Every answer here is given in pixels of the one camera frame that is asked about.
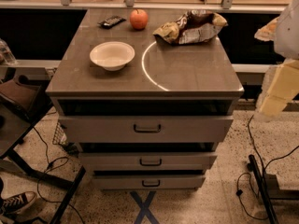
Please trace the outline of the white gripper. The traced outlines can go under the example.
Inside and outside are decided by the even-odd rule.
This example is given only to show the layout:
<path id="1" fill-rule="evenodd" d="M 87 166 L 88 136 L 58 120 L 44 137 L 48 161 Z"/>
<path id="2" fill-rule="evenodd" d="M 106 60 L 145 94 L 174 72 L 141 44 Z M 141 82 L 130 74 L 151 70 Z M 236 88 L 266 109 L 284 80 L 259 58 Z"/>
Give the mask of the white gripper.
<path id="1" fill-rule="evenodd" d="M 254 37 L 261 41 L 274 41 L 278 18 L 258 29 Z M 299 94 L 299 61 L 286 59 L 284 63 L 270 67 L 263 78 L 254 118 L 270 121 L 276 118 L 292 99 Z"/>

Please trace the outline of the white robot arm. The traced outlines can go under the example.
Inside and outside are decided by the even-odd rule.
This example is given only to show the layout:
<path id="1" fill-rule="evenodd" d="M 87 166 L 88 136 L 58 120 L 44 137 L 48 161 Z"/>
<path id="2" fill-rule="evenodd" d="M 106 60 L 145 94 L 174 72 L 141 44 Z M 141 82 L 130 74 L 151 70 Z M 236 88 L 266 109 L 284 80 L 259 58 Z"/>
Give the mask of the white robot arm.
<path id="1" fill-rule="evenodd" d="M 255 118 L 270 121 L 277 117 L 299 94 L 299 0 L 292 0 L 281 14 L 254 35 L 262 41 L 273 41 L 276 54 L 285 58 L 270 67 L 264 77 Z"/>

